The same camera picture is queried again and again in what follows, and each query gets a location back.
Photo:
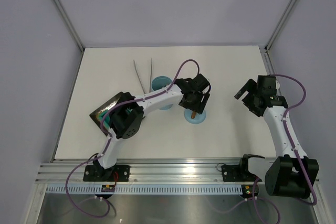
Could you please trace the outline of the blue lid with wooden handle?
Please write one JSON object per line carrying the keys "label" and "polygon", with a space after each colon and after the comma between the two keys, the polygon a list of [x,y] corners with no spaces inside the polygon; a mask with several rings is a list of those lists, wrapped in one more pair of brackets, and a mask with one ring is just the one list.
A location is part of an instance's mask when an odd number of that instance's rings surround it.
{"label": "blue lid with wooden handle", "polygon": [[189,109],[184,110],[184,118],[188,123],[191,124],[201,124],[206,119],[206,111],[204,110],[203,113],[199,114]]}

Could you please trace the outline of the blue cylindrical lunch box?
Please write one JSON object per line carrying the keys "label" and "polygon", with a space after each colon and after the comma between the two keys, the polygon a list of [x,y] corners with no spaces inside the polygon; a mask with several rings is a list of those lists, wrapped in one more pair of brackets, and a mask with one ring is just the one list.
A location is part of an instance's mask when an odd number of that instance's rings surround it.
{"label": "blue cylindrical lunch box", "polygon": [[[167,76],[158,76],[152,80],[151,83],[151,91],[157,91],[164,87],[169,86],[172,83],[172,80]],[[160,110],[169,110],[173,104],[167,104],[160,108]]]}

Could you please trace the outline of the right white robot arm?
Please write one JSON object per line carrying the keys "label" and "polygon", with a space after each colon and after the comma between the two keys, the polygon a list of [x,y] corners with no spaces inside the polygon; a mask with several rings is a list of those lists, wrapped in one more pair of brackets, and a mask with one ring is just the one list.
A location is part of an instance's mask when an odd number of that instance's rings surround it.
{"label": "right white robot arm", "polygon": [[289,106],[286,98],[277,93],[276,78],[276,74],[271,74],[249,79],[235,94],[235,99],[241,99],[250,112],[264,118],[277,155],[271,165],[262,163],[259,156],[249,157],[248,162],[238,167],[238,173],[244,180],[255,175],[262,179],[270,196],[297,198],[303,202],[312,197],[311,204],[316,205],[313,185],[319,164],[302,149],[289,114],[303,102]]}

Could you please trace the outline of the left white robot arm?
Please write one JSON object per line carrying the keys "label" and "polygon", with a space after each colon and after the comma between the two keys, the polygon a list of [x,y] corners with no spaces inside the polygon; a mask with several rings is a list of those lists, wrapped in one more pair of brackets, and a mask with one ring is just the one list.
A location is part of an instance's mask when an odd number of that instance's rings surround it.
{"label": "left white robot arm", "polygon": [[174,79],[160,89],[144,95],[133,96],[130,92],[120,92],[116,103],[100,113],[99,127],[107,136],[107,141],[94,159],[94,164],[97,165],[95,175],[102,181],[113,176],[120,143],[137,134],[142,120],[149,113],[177,104],[187,111],[202,115],[210,91],[210,82],[199,73],[194,78]]}

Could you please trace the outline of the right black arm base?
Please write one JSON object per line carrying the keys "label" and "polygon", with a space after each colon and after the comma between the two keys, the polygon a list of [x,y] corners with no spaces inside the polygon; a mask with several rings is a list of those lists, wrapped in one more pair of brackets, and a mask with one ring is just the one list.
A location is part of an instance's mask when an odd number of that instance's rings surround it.
{"label": "right black arm base", "polygon": [[228,165],[224,163],[218,163],[216,170],[222,174],[223,182],[254,182],[258,177],[250,172],[248,168],[248,161],[251,158],[260,158],[265,160],[266,158],[255,154],[244,154],[236,165]]}

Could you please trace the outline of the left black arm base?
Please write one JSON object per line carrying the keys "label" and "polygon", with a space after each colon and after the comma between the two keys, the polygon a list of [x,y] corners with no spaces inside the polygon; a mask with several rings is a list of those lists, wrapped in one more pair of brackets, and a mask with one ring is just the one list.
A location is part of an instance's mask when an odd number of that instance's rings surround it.
{"label": "left black arm base", "polygon": [[103,168],[98,161],[93,161],[85,167],[84,182],[128,182],[130,176],[129,165],[114,165]]}

